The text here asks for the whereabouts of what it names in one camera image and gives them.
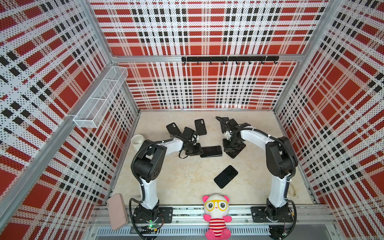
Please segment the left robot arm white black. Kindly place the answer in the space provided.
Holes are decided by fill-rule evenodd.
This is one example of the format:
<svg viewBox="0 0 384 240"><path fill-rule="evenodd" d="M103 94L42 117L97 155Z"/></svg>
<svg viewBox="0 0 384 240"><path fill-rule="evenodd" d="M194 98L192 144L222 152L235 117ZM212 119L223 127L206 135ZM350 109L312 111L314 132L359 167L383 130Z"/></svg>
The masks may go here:
<svg viewBox="0 0 384 240"><path fill-rule="evenodd" d="M161 141L145 140L131 163L131 171L140 184L141 200L134 200L146 210L154 210L159 205L156 179L160 175L167 155L185 152L187 157L203 154L198 143L197 131L185 127L179 135Z"/></svg>

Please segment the black phone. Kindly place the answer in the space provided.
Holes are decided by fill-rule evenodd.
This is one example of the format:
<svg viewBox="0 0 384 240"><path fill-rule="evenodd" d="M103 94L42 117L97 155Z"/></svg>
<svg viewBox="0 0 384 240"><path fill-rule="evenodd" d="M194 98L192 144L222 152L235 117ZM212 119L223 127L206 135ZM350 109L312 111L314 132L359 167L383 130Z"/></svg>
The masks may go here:
<svg viewBox="0 0 384 240"><path fill-rule="evenodd" d="M221 130L222 133L224 134L227 131L227 122L229 121L229 118L224 117L220 120L221 123Z"/></svg>
<svg viewBox="0 0 384 240"><path fill-rule="evenodd" d="M231 165L226 167L218 176L214 178L214 182L220 189L228 185L236 176L238 171Z"/></svg>
<svg viewBox="0 0 384 240"><path fill-rule="evenodd" d="M201 158L221 157L223 155L221 146L202 147Z"/></svg>

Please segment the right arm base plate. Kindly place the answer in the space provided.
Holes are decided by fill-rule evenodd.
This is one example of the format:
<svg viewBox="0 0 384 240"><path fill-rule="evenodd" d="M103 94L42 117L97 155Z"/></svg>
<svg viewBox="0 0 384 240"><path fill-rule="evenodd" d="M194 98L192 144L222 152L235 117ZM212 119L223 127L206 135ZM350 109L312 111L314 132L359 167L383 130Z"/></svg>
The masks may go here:
<svg viewBox="0 0 384 240"><path fill-rule="evenodd" d="M251 207L254 223L292 223L294 221L289 207L275 208L273 206Z"/></svg>

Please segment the white mug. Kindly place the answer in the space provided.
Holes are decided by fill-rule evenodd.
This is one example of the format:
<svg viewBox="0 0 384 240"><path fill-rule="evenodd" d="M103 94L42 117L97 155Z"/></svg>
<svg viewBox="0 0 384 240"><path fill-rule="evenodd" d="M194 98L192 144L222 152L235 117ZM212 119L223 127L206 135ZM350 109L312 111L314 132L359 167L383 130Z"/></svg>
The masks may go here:
<svg viewBox="0 0 384 240"><path fill-rule="evenodd" d="M145 141L145 138L144 136L138 134L138 135L134 135L132 138L131 138L131 146L132 148L138 152L143 144L143 142Z"/></svg>

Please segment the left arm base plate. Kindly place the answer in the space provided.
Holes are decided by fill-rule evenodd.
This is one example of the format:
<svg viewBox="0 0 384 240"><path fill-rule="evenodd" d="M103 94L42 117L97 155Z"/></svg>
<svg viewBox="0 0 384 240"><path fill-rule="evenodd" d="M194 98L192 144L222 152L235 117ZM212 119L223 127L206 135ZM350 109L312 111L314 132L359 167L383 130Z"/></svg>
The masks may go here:
<svg viewBox="0 0 384 240"><path fill-rule="evenodd" d="M172 207L159 207L154 208L153 210L148 210L139 206L135 208L133 213L134 222L136 224L169 224L173 219L173 210Z"/></svg>

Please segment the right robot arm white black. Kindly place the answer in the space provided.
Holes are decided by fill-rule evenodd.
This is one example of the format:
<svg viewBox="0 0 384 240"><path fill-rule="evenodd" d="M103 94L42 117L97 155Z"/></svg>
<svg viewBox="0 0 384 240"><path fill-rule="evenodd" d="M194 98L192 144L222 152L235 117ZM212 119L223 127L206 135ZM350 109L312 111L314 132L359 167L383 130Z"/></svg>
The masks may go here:
<svg viewBox="0 0 384 240"><path fill-rule="evenodd" d="M248 123L238 124L234 119L216 117L225 135L224 152L231 158L246 147L248 141L266 153L267 169L272 175L272 184L267 206L271 210L282 210L288 204L288 190L292 178L296 175L298 160L290 140L286 137L276 138Z"/></svg>

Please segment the black phone case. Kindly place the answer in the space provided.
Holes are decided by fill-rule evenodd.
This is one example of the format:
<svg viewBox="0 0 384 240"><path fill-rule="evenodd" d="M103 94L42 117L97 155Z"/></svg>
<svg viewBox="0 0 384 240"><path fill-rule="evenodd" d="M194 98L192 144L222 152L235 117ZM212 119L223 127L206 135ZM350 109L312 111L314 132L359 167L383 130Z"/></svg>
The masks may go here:
<svg viewBox="0 0 384 240"><path fill-rule="evenodd" d="M178 128L178 126L176 125L176 123L168 124L166 126L166 128L167 128L168 132L170 133L170 135L172 135L172 136L179 136L181 134L181 131Z"/></svg>
<svg viewBox="0 0 384 240"><path fill-rule="evenodd" d="M204 136L207 134L207 129L206 129L204 119L195 120L195 127L196 127L196 132L199 136Z"/></svg>

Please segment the pink panda plush toy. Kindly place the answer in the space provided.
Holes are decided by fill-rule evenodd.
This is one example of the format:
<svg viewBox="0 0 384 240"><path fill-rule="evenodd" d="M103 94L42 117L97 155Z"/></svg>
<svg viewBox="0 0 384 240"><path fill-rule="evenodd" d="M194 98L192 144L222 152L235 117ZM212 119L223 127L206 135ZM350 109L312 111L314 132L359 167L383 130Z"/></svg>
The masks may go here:
<svg viewBox="0 0 384 240"><path fill-rule="evenodd" d="M232 221L229 216L230 198L220 194L203 196L204 220L209 223L209 228L205 233L207 240L229 240L232 233L227 228L226 223Z"/></svg>

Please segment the black wall hook rail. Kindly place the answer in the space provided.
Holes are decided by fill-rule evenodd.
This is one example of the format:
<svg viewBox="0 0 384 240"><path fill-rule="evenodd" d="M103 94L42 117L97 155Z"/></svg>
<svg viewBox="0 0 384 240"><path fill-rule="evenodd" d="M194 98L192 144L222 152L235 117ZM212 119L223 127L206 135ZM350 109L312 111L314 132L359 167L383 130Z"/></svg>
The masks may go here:
<svg viewBox="0 0 384 240"><path fill-rule="evenodd" d="M277 62L279 56L240 56L240 57L181 57L183 63L202 63L202 62Z"/></svg>

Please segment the pink phone case at edge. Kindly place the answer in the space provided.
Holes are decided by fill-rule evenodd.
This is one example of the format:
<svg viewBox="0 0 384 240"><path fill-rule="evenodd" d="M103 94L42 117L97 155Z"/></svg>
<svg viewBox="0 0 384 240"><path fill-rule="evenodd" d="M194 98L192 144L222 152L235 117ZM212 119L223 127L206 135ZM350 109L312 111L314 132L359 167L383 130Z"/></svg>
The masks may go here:
<svg viewBox="0 0 384 240"><path fill-rule="evenodd" d="M115 194L107 200L109 219L112 230L119 230L128 222L128 214L121 194Z"/></svg>

